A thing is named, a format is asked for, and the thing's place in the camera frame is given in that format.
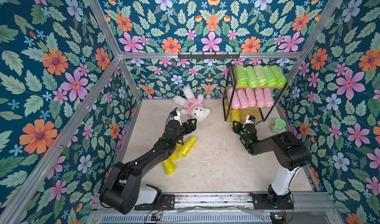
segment light blue flower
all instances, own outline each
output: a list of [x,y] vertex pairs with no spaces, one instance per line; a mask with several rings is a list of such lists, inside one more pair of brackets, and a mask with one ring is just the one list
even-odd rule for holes
[[30,39],[29,39],[27,36],[25,36],[25,39],[26,39],[26,40],[24,40],[24,43],[29,44],[30,47],[31,47],[32,45],[36,45],[35,43],[33,43],[33,41],[34,41],[33,38],[30,38]]
[[16,102],[16,100],[12,99],[12,103],[8,102],[7,105],[12,106],[11,109],[14,110],[14,108],[19,108],[20,102]]
[[50,114],[49,114],[49,111],[43,111],[41,110],[41,113],[42,115],[40,116],[40,118],[44,118],[44,120],[46,120],[47,117],[50,117]]
[[50,94],[48,91],[42,95],[43,98],[46,98],[46,101],[51,100],[52,94]]
[[16,157],[18,153],[22,153],[22,146],[14,145],[14,149],[10,150],[9,153],[13,153],[13,155]]

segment metal vent grille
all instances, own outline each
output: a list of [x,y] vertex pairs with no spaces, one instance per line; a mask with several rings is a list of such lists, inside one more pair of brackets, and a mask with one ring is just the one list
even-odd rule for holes
[[[144,223],[147,213],[130,213],[130,214],[102,214],[101,224],[118,224],[118,223]],[[254,215],[247,213],[164,213],[162,223],[252,223],[252,222],[271,222],[269,213],[266,213],[260,220]],[[150,221],[150,216],[146,223],[155,223]]]

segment blue flower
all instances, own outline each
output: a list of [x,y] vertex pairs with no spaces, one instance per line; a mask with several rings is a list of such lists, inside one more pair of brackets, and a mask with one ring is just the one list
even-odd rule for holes
[[46,94],[42,95],[43,98],[46,98],[46,101],[49,101],[51,99],[51,96],[52,94],[50,94],[48,91],[46,92]]
[[25,39],[26,40],[24,41],[24,43],[29,44],[29,46],[36,45],[35,43],[33,43],[33,38],[29,39],[27,36],[25,36]]
[[202,2],[201,7],[203,7],[203,9],[206,9],[208,7],[207,2]]
[[41,113],[42,113],[42,115],[40,116],[40,118],[44,118],[44,120],[46,120],[46,117],[50,117],[50,115],[49,115],[49,111],[43,111],[43,110],[41,110]]
[[226,7],[226,2],[221,2],[219,8],[223,10],[224,7]]
[[20,102],[16,102],[16,100],[12,99],[12,103],[8,102],[7,105],[12,106],[11,109],[14,110],[14,108],[19,108],[18,104]]
[[18,153],[22,153],[22,146],[14,145],[14,149],[10,150],[9,153],[13,153],[13,155],[16,157]]

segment yellow trash bag roll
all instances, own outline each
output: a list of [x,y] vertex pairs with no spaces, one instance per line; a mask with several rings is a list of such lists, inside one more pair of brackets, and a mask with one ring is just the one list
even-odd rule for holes
[[191,136],[187,140],[187,142],[178,150],[178,153],[182,157],[186,157],[196,141],[197,141],[196,137],[195,136]]
[[164,167],[164,170],[167,175],[173,173],[176,170],[176,166],[170,158],[164,160],[163,162],[161,162],[161,164]]

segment floral wallpaper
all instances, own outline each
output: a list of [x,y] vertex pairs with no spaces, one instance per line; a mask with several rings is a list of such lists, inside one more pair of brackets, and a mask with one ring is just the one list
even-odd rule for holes
[[380,221],[380,0],[343,0],[281,100],[321,190],[349,224]]

